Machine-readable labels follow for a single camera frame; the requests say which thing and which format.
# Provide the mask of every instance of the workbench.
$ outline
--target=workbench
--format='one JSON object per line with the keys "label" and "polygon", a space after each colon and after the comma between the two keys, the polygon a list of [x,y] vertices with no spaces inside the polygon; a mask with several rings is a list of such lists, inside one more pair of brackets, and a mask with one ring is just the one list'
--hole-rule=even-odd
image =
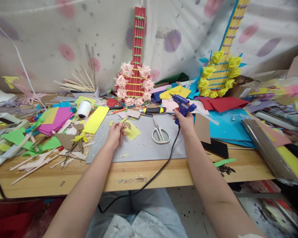
{"label": "workbench", "polygon": [[[213,162],[222,160],[209,155]],[[241,182],[274,179],[263,159],[255,150],[229,149],[229,157],[236,161],[228,164],[236,173],[225,174],[227,182]],[[8,198],[48,197],[68,194],[89,165],[74,160],[67,168],[50,166],[59,162],[61,156],[52,164],[46,164],[15,185],[11,183],[24,172],[10,171],[10,167],[22,162],[18,156],[7,160],[0,166],[0,184]],[[112,163],[106,179],[104,191],[140,189],[165,164],[166,160]],[[147,188],[193,185],[187,159],[173,159],[162,173]]]}

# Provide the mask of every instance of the purple dot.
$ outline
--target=purple dot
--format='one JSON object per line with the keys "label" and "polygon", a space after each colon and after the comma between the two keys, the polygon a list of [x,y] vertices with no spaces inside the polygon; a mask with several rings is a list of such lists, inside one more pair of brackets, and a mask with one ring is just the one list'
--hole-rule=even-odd
{"label": "purple dot", "polygon": [[281,41],[281,38],[273,38],[271,40],[269,40],[268,42],[266,42],[266,44],[264,44],[262,46],[262,48],[260,48],[260,50],[257,53],[258,57],[263,57],[268,55],[270,52],[272,52],[277,45],[279,44],[279,42]]}
{"label": "purple dot", "polygon": [[132,50],[132,44],[133,44],[133,27],[130,27],[126,32],[126,44],[129,49]]}
{"label": "purple dot", "polygon": [[172,30],[168,32],[165,37],[164,48],[167,52],[174,52],[178,49],[181,43],[181,32],[179,30]]}
{"label": "purple dot", "polygon": [[[19,40],[18,32],[2,17],[0,17],[0,28],[11,38],[11,40]],[[7,37],[1,30],[0,35]]]}

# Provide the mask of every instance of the scissors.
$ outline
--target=scissors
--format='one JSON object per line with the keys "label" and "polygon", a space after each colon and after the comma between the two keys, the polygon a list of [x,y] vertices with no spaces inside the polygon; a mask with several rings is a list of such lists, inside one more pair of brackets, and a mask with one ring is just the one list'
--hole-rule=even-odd
{"label": "scissors", "polygon": [[[170,135],[169,135],[169,133],[166,132],[165,129],[162,129],[162,128],[158,125],[158,123],[157,123],[157,121],[156,121],[156,119],[155,119],[154,117],[153,117],[153,122],[155,123],[155,127],[156,127],[155,129],[153,129],[153,132],[152,132],[152,135],[151,135],[153,141],[156,142],[157,144],[167,144],[167,143],[169,143],[169,141],[170,141]],[[153,136],[153,134],[154,134],[155,132],[156,132],[157,135],[158,135],[158,140],[156,140],[156,139],[154,138],[154,136]],[[168,136],[167,140],[164,138],[163,134],[166,134],[166,135]]]}

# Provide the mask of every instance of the phone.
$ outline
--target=phone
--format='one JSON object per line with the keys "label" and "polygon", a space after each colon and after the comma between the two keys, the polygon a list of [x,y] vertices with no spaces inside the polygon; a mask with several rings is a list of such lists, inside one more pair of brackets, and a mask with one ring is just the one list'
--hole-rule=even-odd
{"label": "phone", "polygon": [[212,152],[213,154],[222,157],[224,159],[228,159],[228,149],[227,144],[220,142],[218,140],[211,138],[211,144],[202,142],[202,145],[205,150]]}

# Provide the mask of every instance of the cutting mat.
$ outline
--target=cutting mat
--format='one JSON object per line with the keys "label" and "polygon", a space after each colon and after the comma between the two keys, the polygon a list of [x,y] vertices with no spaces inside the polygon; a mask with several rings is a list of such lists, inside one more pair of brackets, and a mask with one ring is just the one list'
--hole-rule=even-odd
{"label": "cutting mat", "polygon": [[[130,141],[127,137],[124,137],[122,145],[118,146],[114,152],[112,162],[163,160],[169,158],[172,144],[178,132],[178,125],[176,125],[174,120],[172,120],[172,116],[170,114],[158,114],[155,115],[155,118],[159,126],[170,134],[170,142],[168,144],[157,144],[152,140],[151,134],[155,127],[152,117],[144,116],[139,117],[139,119],[136,120],[129,119],[128,121],[137,127],[141,133],[132,141]],[[116,114],[105,117],[103,123],[95,134],[95,144],[93,144],[89,150],[86,160],[87,164],[90,164],[93,161],[98,151],[104,145],[109,131],[109,123],[111,121],[119,122],[121,120],[121,117]],[[178,139],[174,145],[171,158],[186,158],[184,140],[181,132],[179,133]]]}

